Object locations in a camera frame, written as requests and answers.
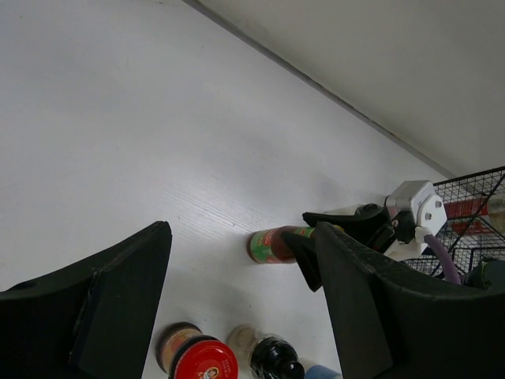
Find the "tall red-label sauce bottle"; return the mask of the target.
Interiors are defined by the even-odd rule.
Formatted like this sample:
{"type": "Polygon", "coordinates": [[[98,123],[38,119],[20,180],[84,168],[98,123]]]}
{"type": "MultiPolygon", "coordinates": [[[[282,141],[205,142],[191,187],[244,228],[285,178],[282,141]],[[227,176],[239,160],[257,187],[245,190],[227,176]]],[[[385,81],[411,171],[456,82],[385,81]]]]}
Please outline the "tall red-label sauce bottle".
{"type": "Polygon", "coordinates": [[[459,235],[504,235],[504,195],[448,203],[445,210],[451,229],[459,235]]]}

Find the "green-label chili sauce bottle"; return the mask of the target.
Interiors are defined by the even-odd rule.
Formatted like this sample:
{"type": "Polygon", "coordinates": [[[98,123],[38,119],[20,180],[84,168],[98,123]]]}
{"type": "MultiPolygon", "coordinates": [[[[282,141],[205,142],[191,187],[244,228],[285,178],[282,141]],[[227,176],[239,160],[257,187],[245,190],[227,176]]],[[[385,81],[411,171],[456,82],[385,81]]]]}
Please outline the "green-label chili sauce bottle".
{"type": "Polygon", "coordinates": [[[306,238],[315,237],[314,227],[284,226],[252,233],[246,243],[249,257],[257,264],[293,264],[292,249],[282,240],[283,232],[306,238]]]}

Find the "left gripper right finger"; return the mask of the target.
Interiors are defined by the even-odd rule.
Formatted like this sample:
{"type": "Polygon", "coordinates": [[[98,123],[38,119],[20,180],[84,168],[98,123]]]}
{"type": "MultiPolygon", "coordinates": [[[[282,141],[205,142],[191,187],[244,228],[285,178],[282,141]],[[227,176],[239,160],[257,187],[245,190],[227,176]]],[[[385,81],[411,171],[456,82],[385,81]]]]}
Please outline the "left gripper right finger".
{"type": "Polygon", "coordinates": [[[503,377],[502,293],[418,272],[328,223],[316,255],[344,377],[503,377]]]}

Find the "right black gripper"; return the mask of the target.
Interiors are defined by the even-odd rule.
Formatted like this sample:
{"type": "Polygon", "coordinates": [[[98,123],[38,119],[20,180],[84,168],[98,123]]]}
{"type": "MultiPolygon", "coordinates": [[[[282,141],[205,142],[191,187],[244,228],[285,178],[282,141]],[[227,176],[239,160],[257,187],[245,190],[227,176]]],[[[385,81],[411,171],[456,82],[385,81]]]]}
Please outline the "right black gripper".
{"type": "MultiPolygon", "coordinates": [[[[304,212],[302,219],[310,226],[330,223],[341,227],[350,237],[378,253],[385,253],[394,242],[408,244],[414,239],[416,224],[399,217],[389,221],[384,206],[374,203],[341,208],[335,213],[304,212]]],[[[282,232],[281,239],[294,259],[312,292],[322,287],[316,240],[294,232],[282,232]]]]}

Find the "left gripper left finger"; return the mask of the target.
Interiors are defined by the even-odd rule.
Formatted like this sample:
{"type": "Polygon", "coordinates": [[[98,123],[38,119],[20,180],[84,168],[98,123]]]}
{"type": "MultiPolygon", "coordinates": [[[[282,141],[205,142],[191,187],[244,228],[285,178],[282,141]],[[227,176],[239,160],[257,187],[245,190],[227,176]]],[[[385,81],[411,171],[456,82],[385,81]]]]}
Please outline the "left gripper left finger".
{"type": "Polygon", "coordinates": [[[1,293],[3,378],[140,378],[172,243],[157,221],[1,293]]]}

